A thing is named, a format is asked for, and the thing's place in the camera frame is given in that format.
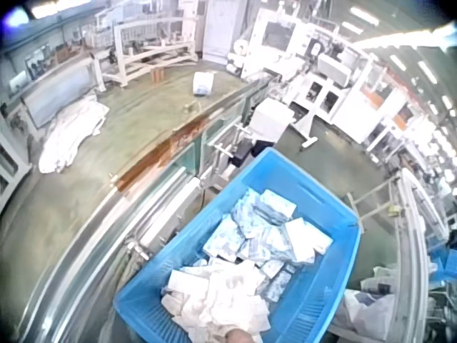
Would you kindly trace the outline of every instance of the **white machine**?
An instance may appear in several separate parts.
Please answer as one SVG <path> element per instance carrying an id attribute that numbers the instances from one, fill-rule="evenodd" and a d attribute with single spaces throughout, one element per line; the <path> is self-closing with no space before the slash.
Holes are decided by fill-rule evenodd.
<path id="1" fill-rule="evenodd" d="M 26 140 L 11 130 L 3 116 L 0 116 L 0 150 L 1 213 L 19 182 L 31 169 Z"/>

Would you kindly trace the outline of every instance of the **factory floor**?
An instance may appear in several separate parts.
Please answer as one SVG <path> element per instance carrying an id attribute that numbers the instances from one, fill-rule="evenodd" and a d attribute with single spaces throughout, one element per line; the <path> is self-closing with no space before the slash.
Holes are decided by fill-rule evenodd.
<path id="1" fill-rule="evenodd" d="M 1 218 L 2 317 L 17 323 L 40 276 L 55 265 L 110 191 L 110 174 L 134 160 L 141 148 L 189 118 L 184 105 L 192 102 L 192 77 L 196 70 L 217 69 L 199 64 L 166 70 L 166 80 L 152 84 L 146 75 L 127 89 L 115 86 L 99 97 L 110 108 L 98 136 L 88 138 L 74 163 L 62 173 L 42 175 L 33 171 L 14 195 Z M 239 89 L 243 83 L 220 71 L 213 93 L 199 98 L 203 108 Z M 383 181 L 383 172 L 347 141 L 316 121 L 311 135 L 318 141 L 299 151 L 300 142 L 285 135 L 278 149 L 303 167 L 338 197 L 352 192 L 359 197 Z M 358 258 L 349 287 L 371 276 L 376 265 L 396 261 L 394 236 L 380 218 L 364 224 Z"/>
<path id="2" fill-rule="evenodd" d="M 1 215 L 3 318 L 19 322 L 41 275 L 46 280 L 46 273 L 110 192 L 110 174 L 134 163 L 142 148 L 196 115 L 184 111 L 196 99 L 195 71 L 217 71 L 211 95 L 197 98 L 202 109 L 244 85 L 222 66 L 202 62 L 167 69 L 159 84 L 147 74 L 125 89 L 114 86 L 98 96 L 110 108 L 101 133 L 82 143 L 74 163 L 60 174 L 40 174 L 35 168 L 23 180 Z"/>

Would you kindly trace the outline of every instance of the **blue crate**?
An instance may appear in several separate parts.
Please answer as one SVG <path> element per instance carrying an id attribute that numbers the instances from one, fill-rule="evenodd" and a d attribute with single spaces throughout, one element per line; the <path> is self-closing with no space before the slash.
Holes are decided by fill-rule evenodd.
<path id="1" fill-rule="evenodd" d="M 273 149 L 266 149 L 168 243 L 114 298 L 114 308 L 147 342 L 190 342 L 161 306 L 161 289 L 173 269 L 203 256 L 201 249 L 248 187 L 270 189 L 297 204 L 303 217 L 333 244 L 310 267 L 298 270 L 270 314 L 269 342 L 318 342 L 335 314 L 360 242 L 356 215 L 315 179 Z"/>
<path id="2" fill-rule="evenodd" d="M 457 250 L 449 249 L 444 272 L 447 276 L 457 279 Z"/>

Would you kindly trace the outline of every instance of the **rust stain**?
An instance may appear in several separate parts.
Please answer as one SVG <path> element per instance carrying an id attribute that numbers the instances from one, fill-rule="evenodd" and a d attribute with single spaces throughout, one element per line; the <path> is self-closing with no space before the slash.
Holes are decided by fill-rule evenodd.
<path id="1" fill-rule="evenodd" d="M 119 177 L 116 182 L 117 189 L 124 192 L 152 168 L 166 166 L 182 148 L 204 130 L 208 116 L 208 114 L 201 114 L 147 152 L 133 167 Z"/>

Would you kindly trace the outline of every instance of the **white cabinet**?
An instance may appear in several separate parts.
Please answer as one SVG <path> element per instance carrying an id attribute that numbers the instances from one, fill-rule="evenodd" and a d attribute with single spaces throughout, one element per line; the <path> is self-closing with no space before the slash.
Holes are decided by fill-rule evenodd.
<path id="1" fill-rule="evenodd" d="M 247 0 L 209 0 L 206 10 L 203 59 L 227 63 L 233 42 L 241 35 Z"/>

